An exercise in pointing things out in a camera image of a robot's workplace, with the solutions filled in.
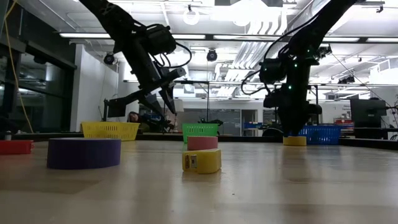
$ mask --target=red object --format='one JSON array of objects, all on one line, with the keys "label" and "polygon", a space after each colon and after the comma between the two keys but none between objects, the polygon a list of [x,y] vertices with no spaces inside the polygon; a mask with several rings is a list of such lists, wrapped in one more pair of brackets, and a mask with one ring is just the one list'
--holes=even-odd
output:
[{"label": "red object", "polygon": [[218,148],[218,137],[188,136],[187,149],[189,151]]},{"label": "red object", "polygon": [[353,121],[351,119],[336,118],[335,124],[353,124]]},{"label": "red object", "polygon": [[0,141],[0,155],[30,154],[33,148],[32,140]]}]

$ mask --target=sticker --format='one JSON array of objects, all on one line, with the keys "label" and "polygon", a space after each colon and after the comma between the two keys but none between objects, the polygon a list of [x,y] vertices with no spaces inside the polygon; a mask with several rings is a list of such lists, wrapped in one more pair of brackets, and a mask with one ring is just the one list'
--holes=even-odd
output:
[{"label": "sticker", "polygon": [[189,160],[189,155],[185,155],[185,168],[186,169],[189,169],[189,164],[190,163],[190,160]]},{"label": "sticker", "polygon": [[198,167],[197,155],[191,156],[191,167],[195,169]]}]

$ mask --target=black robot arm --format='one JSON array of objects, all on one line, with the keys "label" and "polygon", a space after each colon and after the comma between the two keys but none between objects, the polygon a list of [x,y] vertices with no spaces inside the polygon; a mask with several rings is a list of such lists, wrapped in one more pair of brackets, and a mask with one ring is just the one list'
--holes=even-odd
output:
[{"label": "black robot arm", "polygon": [[183,68],[170,73],[159,68],[149,55],[170,54],[176,48],[176,41],[170,33],[170,27],[161,24],[145,26],[134,20],[129,13],[107,0],[80,0],[92,12],[104,30],[115,41],[113,53],[122,52],[131,66],[140,84],[139,91],[128,96],[105,100],[104,120],[108,116],[124,116],[126,105],[139,102],[163,117],[162,110],[155,94],[159,91],[165,104],[175,113],[173,102],[173,80],[185,75]]},{"label": "black robot arm", "polygon": [[324,57],[320,45],[327,32],[352,5],[361,1],[364,0],[330,0],[312,19],[297,29],[277,58],[264,57],[259,73],[264,84],[273,84],[286,78],[281,88],[273,92],[268,90],[269,94],[264,100],[264,107],[278,107],[285,136],[298,135],[310,114],[322,112],[320,106],[310,105],[307,101],[310,68],[319,65],[319,59]]}]

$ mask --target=purple cylinder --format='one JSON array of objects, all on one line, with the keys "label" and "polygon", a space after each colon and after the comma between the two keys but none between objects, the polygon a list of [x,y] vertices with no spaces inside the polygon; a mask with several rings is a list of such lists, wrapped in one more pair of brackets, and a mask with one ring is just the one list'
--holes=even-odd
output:
[{"label": "purple cylinder", "polygon": [[47,168],[95,169],[120,164],[120,139],[55,138],[49,140]]}]

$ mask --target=pink cylinder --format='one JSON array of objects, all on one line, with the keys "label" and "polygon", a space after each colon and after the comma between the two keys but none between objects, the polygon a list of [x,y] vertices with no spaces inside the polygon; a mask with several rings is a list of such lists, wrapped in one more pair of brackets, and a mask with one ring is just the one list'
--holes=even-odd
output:
[{"label": "pink cylinder", "polygon": [[217,149],[218,137],[189,136],[187,148],[189,151]]}]

